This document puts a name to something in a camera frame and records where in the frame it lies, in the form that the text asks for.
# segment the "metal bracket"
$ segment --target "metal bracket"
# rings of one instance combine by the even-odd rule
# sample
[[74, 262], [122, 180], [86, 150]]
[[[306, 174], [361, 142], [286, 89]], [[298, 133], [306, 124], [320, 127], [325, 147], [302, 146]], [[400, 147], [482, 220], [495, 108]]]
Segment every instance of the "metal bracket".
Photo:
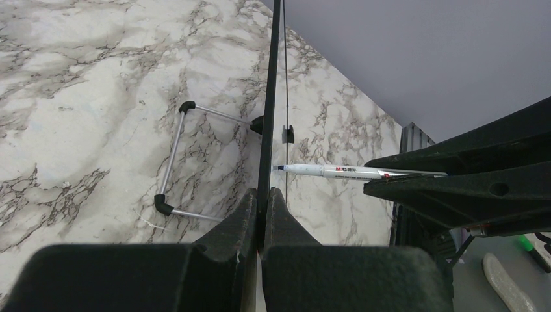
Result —
[[292, 143], [294, 144], [294, 129], [292, 125], [289, 126], [289, 129], [283, 127], [283, 143]]
[[166, 167], [166, 171], [164, 172], [164, 178], [162, 179], [162, 186], [160, 187], [160, 193], [155, 195], [155, 198], [154, 198], [155, 208], [158, 212], [166, 216], [170, 216], [170, 215], [189, 216], [192, 218], [200, 218], [200, 219], [205, 219], [210, 221], [221, 222], [223, 220], [222, 218], [217, 218], [215, 216], [204, 216], [202, 214], [197, 214], [197, 213], [188, 213], [186, 211], [174, 209], [174, 207], [172, 207], [171, 205], [168, 205], [165, 202], [166, 200], [165, 192], [166, 192], [166, 187], [168, 185], [168, 179], [170, 177], [170, 172], [172, 171], [172, 165], [174, 164], [174, 158], [178, 150], [178, 142], [180, 141], [180, 134], [184, 129], [184, 117], [186, 116], [186, 114], [190, 109], [198, 109], [200, 111], [209, 112], [211, 114], [215, 114], [236, 122], [240, 122], [242, 124], [249, 125], [252, 131], [260, 134], [262, 134], [264, 116], [260, 116], [254, 119], [253, 122], [248, 122], [241, 118], [234, 117], [232, 115], [228, 115], [223, 112], [218, 112], [217, 110], [214, 110], [214, 109], [209, 109], [207, 107], [196, 105], [194, 101], [186, 101], [178, 109], [178, 111], [180, 112], [180, 121], [178, 123], [176, 134], [174, 136], [174, 141], [172, 142], [172, 150], [170, 152], [170, 158], [168, 159], [168, 166]]

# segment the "marble countertop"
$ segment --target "marble countertop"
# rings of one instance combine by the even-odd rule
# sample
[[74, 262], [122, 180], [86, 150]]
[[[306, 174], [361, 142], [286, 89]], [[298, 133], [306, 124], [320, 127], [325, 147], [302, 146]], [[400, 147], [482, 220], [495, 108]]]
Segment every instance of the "marble countertop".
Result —
[[[245, 120], [263, 114], [268, 8], [14, 0], [0, 3], [0, 16], [0, 306], [44, 246], [192, 242], [215, 225], [161, 215], [153, 195], [183, 101]], [[296, 33], [287, 36], [289, 163], [362, 165], [397, 153], [400, 126]], [[193, 110], [168, 203], [228, 215], [257, 186], [260, 146], [246, 126]], [[362, 183], [289, 176], [286, 186], [292, 214], [320, 242], [387, 243], [390, 204], [364, 196]]]

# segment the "aluminum rod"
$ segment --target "aluminum rod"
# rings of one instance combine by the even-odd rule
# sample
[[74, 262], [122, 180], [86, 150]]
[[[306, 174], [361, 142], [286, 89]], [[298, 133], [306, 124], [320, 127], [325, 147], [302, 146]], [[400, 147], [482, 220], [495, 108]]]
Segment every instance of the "aluminum rod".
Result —
[[197, 213], [188, 213], [186, 211], [178, 210], [178, 209], [172, 209], [173, 215], [179, 215], [179, 216], [191, 216], [192, 218], [199, 218], [199, 219], [205, 219], [210, 221], [216, 221], [221, 222], [222, 218], [216, 218], [215, 216], [203, 216], [202, 214]]
[[170, 158], [168, 159], [168, 166], [166, 167], [166, 171], [164, 173], [164, 179], [162, 180], [162, 186], [160, 187], [160, 193], [164, 195], [164, 192], [166, 192], [166, 186], [168, 184], [168, 178], [170, 177], [170, 171], [172, 170], [172, 164], [174, 163], [174, 157], [176, 156], [176, 151], [178, 150], [178, 141], [180, 141], [180, 134], [182, 133], [182, 129], [184, 127], [184, 117], [186, 116], [185, 113], [180, 113], [180, 124], [178, 125], [178, 130], [176, 131], [176, 135], [174, 136], [174, 142], [172, 143], [172, 150], [170, 152]]
[[248, 121], [243, 120], [241, 118], [234, 117], [232, 115], [225, 114], [223, 112], [219, 112], [219, 111], [214, 110], [214, 109], [208, 109], [207, 107], [202, 107], [202, 106], [199, 106], [199, 105], [195, 105], [195, 108], [199, 109], [201, 111], [204, 111], [204, 112], [209, 112], [209, 113], [212, 113], [212, 114], [215, 114], [215, 115], [219, 115], [219, 116], [234, 120], [236, 122], [241, 122], [241, 123], [246, 124], [246, 125], [252, 125], [251, 122], [248, 122]]

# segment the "black plastic end cap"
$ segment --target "black plastic end cap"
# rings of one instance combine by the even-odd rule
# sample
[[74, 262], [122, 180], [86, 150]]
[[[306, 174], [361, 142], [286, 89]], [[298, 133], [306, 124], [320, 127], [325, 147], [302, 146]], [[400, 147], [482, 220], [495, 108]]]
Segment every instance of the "black plastic end cap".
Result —
[[251, 127], [250, 129], [252, 131], [255, 131], [256, 133], [258, 133], [259, 135], [262, 135], [262, 128], [264, 126], [264, 115], [260, 116], [260, 117], [256, 117], [253, 121], [252, 121], [252, 124], [251, 124]]
[[170, 216], [172, 213], [172, 210], [174, 207], [171, 205], [168, 205], [167, 203], [164, 203], [164, 195], [163, 194], [157, 194], [153, 197], [153, 202], [155, 203], [155, 208], [158, 212], [164, 214], [165, 216]]
[[287, 129], [287, 143], [294, 143], [294, 129], [292, 125]]
[[185, 101], [180, 108], [178, 109], [179, 112], [183, 112], [184, 114], [187, 114], [190, 109], [195, 109], [195, 102], [193, 101]]

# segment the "white object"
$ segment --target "white object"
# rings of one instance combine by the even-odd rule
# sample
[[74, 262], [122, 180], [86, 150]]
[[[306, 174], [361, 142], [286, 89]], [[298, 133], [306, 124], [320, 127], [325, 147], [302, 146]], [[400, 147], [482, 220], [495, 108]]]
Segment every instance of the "white object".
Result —
[[[544, 236], [551, 237], [551, 233], [548, 232], [541, 232]], [[545, 243], [539, 240], [533, 233], [527, 233], [524, 234], [526, 236], [526, 239], [528, 239], [532, 246], [534, 246], [534, 249], [539, 252], [541, 257], [547, 262], [549, 265], [551, 265], [551, 254], [545, 250]]]
[[507, 274], [498, 258], [487, 253], [482, 259], [486, 279], [511, 312], [535, 312], [530, 297]]
[[329, 177], [334, 179], [356, 179], [371, 181], [386, 177], [422, 174], [425, 176], [444, 177], [444, 172], [425, 172], [414, 170], [389, 170], [373, 167], [339, 166], [335, 164], [288, 164], [278, 166], [280, 170], [305, 176]]

